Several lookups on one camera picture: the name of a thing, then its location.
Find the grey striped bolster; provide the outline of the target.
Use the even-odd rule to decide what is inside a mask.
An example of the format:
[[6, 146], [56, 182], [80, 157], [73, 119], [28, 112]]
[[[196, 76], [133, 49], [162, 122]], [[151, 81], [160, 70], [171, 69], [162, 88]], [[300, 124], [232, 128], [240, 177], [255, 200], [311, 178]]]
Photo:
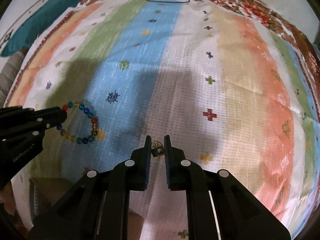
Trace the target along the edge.
[[9, 94], [12, 84], [21, 68], [22, 62], [25, 58], [25, 54], [21, 51], [17, 51], [12, 54], [7, 62], [5, 63], [3, 69], [1, 70], [0, 79], [0, 106], [4, 106], [5, 100]]

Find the metal tin box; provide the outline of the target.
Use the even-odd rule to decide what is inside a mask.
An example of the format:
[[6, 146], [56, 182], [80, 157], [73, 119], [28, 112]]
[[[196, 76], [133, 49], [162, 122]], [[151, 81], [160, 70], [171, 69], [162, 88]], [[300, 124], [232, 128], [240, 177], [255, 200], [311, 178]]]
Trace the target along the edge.
[[29, 205], [31, 220], [46, 213], [72, 187], [65, 178], [30, 178]]

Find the teal pillow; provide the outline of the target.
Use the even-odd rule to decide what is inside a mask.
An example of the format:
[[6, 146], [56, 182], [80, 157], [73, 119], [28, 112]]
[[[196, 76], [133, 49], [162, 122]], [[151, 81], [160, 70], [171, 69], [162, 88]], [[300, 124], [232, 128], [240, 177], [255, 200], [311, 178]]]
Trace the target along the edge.
[[30, 48], [33, 42], [68, 8], [82, 0], [48, 0], [40, 9], [26, 19], [9, 38], [1, 57], [9, 57], [22, 48]]

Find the striped colourful cloth mat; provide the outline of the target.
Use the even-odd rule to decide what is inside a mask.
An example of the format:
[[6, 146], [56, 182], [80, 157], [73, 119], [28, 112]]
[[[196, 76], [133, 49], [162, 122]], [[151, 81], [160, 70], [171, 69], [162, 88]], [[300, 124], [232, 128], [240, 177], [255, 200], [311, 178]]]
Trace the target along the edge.
[[69, 102], [65, 135], [49, 130], [12, 181], [28, 229], [30, 178], [111, 170], [147, 135], [229, 170], [292, 237], [319, 204], [319, 86], [293, 45], [210, 0], [67, 9], [31, 46], [6, 104]]

